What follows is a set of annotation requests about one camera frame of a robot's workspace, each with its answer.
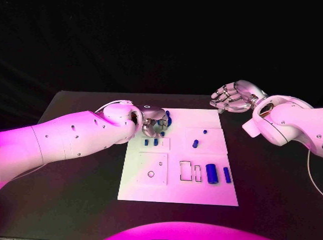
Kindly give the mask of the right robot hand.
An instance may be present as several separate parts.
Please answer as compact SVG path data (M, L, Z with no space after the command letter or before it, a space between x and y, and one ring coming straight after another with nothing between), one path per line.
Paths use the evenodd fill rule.
M260 88L246 80L224 84L210 95L209 105L217 113L243 113L253 110L259 102L268 98Z

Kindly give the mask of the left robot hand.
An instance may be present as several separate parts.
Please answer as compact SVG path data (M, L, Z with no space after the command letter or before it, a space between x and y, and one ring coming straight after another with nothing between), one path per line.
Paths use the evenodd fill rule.
M149 138L161 138L161 132L168 128L170 117L167 111L155 106L138 105L141 112L141 132Z

